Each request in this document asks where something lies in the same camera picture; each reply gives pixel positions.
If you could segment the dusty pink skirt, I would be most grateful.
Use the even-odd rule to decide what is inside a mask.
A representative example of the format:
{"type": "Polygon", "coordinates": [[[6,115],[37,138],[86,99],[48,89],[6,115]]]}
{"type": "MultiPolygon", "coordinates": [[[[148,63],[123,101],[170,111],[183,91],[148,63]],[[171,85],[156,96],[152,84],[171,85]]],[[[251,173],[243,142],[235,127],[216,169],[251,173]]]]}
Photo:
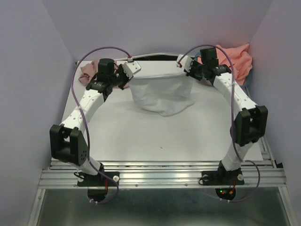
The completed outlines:
{"type": "Polygon", "coordinates": [[[93,76],[98,72],[98,62],[99,60],[94,60],[80,68],[81,75],[79,77],[79,81],[82,85],[88,85],[93,76]]]}

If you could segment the white light blue cloth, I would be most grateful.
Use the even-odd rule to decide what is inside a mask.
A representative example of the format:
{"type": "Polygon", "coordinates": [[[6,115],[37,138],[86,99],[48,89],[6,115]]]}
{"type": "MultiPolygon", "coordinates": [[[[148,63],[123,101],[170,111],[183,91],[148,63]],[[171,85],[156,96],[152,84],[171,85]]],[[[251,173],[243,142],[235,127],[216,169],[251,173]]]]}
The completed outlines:
{"type": "Polygon", "coordinates": [[[184,74],[133,78],[129,83],[134,103],[161,116],[178,114],[194,104],[193,79],[184,74]]]}

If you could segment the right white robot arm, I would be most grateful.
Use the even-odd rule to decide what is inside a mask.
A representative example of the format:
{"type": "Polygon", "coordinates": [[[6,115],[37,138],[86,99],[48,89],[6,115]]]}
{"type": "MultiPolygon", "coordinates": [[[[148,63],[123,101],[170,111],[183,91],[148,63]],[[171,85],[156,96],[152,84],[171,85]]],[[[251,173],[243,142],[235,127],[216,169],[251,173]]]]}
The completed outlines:
{"type": "Polygon", "coordinates": [[[187,76],[198,81],[208,80],[230,105],[231,144],[216,171],[202,172],[204,185],[226,184],[233,179],[243,182],[241,165],[247,152],[264,136],[268,117],[267,107],[257,105],[236,82],[233,63],[219,64],[218,49],[202,45],[201,62],[189,56],[179,61],[187,76]]]}

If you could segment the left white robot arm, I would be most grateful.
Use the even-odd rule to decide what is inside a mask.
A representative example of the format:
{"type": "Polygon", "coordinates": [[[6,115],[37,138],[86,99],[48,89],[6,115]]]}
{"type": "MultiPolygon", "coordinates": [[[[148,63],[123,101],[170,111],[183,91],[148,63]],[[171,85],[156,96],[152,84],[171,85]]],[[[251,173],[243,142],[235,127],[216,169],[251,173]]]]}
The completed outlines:
{"type": "Polygon", "coordinates": [[[116,65],[113,59],[99,60],[98,72],[86,86],[76,107],[59,125],[50,128],[50,148],[52,158],[69,163],[83,173],[95,186],[104,182],[103,165],[90,156],[90,135],[88,123],[96,110],[107,100],[114,87],[124,89],[133,78],[128,62],[116,65]]]}

